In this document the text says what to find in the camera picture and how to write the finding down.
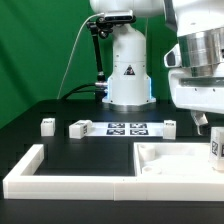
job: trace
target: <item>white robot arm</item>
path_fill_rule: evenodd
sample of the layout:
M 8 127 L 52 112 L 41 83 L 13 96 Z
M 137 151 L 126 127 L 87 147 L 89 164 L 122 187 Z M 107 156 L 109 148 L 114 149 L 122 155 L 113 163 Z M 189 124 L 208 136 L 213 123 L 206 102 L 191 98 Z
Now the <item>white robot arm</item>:
M 137 17 L 163 13 L 162 0 L 90 0 L 90 4 L 96 13 L 104 13 L 101 20 L 105 21 L 108 15 L 116 20 L 130 11 Z M 103 99 L 107 108 L 140 111 L 155 102 L 151 96 L 151 79 L 146 74 L 145 37 L 128 23 L 113 27 L 113 73 L 107 84 L 108 94 Z
M 162 0 L 90 0 L 94 12 L 132 10 L 136 17 L 152 17 L 163 13 Z
M 198 128 L 204 112 L 224 114 L 223 0 L 90 0 L 97 13 L 132 10 L 136 17 L 165 13 L 178 44 L 164 57 L 174 104 L 192 110 Z M 113 107 L 146 108 L 154 102 L 145 72 L 145 38 L 124 25 L 114 28 L 114 72 L 108 80 Z
M 224 1 L 167 0 L 175 12 L 178 44 L 165 56 L 172 68 L 173 102 L 191 110 L 198 126 L 204 112 L 224 114 Z

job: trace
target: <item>warning label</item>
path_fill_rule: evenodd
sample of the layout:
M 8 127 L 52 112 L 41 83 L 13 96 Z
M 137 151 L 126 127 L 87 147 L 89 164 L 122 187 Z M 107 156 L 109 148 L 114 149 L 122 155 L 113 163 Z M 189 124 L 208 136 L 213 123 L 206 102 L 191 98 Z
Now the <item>warning label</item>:
M 126 72 L 124 73 L 124 75 L 135 75 L 135 72 L 134 72 L 134 70 L 133 70 L 131 65 L 128 66 L 128 68 L 127 68 Z

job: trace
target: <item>white tray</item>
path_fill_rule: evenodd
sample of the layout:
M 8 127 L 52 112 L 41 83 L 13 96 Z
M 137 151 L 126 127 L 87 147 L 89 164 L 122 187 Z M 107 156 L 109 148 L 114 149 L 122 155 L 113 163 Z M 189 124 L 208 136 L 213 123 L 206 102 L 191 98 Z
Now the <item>white tray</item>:
M 148 146 L 155 147 L 152 161 L 139 150 Z M 135 177 L 33 176 L 44 159 L 43 145 L 33 145 L 3 180 L 4 197 L 224 201 L 224 173 L 212 169 L 208 157 L 204 143 L 134 143 Z

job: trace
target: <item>green backdrop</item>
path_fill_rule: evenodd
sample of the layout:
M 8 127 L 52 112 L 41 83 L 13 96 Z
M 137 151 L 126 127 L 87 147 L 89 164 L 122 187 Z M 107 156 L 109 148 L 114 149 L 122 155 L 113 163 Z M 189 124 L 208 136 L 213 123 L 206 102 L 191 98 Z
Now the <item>green backdrop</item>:
M 44 99 L 56 99 L 81 24 L 92 15 L 88 0 L 0 1 L 0 128 Z M 134 27 L 145 31 L 146 19 Z M 148 74 L 153 95 L 169 99 L 163 56 L 176 43 L 164 16 L 148 22 Z M 105 74 L 112 72 L 112 38 L 101 40 Z M 94 82 L 96 66 L 90 33 L 84 29 L 62 95 Z M 93 98 L 91 94 L 77 95 Z

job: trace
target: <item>black table surface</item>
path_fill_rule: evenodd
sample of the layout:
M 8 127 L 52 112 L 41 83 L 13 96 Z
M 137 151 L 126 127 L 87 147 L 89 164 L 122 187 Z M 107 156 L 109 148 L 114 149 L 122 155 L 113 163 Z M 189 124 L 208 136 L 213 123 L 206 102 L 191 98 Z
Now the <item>black table surface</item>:
M 41 137 L 43 118 L 56 119 L 53 137 Z M 211 126 L 224 126 L 224 116 L 207 113 Z M 188 110 L 158 101 L 145 112 L 115 112 L 92 100 L 45 100 L 0 130 L 0 180 L 33 144 L 44 144 L 45 159 L 35 175 L 133 176 L 134 142 L 169 142 L 162 137 L 84 137 L 70 139 L 68 127 L 93 122 L 177 121 L 172 142 L 209 142 L 198 136 Z M 223 223 L 224 202 L 5 200 L 0 185 L 0 223 Z

